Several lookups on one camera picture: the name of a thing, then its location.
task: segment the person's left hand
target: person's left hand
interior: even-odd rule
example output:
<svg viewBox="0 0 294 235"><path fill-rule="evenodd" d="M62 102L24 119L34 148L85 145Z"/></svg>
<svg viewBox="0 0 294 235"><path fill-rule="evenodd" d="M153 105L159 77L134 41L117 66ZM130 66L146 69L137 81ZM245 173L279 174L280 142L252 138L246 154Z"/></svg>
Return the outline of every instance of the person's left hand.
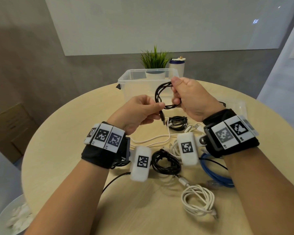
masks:
<svg viewBox="0 0 294 235"><path fill-rule="evenodd" d="M138 126L159 120L159 111L164 107L164 102L156 103L147 95L134 96L115 111L107 123L125 130L126 135L130 135L135 132Z"/></svg>

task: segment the metal screw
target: metal screw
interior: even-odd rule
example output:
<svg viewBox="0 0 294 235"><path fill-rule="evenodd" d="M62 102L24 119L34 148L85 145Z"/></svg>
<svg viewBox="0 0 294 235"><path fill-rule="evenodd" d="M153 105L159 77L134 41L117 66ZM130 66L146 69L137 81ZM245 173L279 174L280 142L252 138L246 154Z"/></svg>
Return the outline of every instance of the metal screw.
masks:
<svg viewBox="0 0 294 235"><path fill-rule="evenodd" d="M204 137L201 137L201 138L199 139L199 142L200 142L201 144L206 144L206 140L205 140Z"/></svg>

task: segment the person's left arm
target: person's left arm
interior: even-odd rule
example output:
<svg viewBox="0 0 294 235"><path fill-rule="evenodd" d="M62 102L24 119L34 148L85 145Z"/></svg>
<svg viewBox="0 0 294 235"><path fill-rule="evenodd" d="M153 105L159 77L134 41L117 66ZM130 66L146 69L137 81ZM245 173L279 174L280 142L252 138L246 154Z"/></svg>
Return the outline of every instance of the person's left arm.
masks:
<svg viewBox="0 0 294 235"><path fill-rule="evenodd" d="M131 98L107 123L132 134L139 125L160 119L163 102L147 95ZM88 235L108 169L80 160L37 214L25 235Z"/></svg>

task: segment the blue cable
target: blue cable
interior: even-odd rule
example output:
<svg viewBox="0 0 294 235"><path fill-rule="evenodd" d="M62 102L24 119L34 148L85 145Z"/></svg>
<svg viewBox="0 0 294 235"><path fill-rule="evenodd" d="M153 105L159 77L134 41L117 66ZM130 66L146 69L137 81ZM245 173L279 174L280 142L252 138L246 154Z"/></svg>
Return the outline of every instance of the blue cable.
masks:
<svg viewBox="0 0 294 235"><path fill-rule="evenodd" d="M210 156L210 154L202 154L200 158L208 158ZM213 171L211 171L205 163L205 160L200 160L200 165L202 166L202 168L204 169L204 171L218 184L220 184L221 186L225 186L225 187L229 187L232 188L234 187L234 183L232 181L231 178L228 177L224 177L224 176L220 176L216 173L214 173Z"/></svg>

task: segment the potted plant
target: potted plant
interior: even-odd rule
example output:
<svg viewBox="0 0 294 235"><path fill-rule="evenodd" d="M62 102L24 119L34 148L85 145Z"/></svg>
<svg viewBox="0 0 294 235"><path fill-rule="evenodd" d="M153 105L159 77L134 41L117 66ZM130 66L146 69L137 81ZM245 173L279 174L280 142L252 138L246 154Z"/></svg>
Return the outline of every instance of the potted plant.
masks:
<svg viewBox="0 0 294 235"><path fill-rule="evenodd" d="M165 68L167 62L169 61L167 54L167 52L163 51L157 53L157 46L154 46L154 52L143 52L140 59L145 69ZM150 80L164 79L165 71L146 71L146 78Z"/></svg>

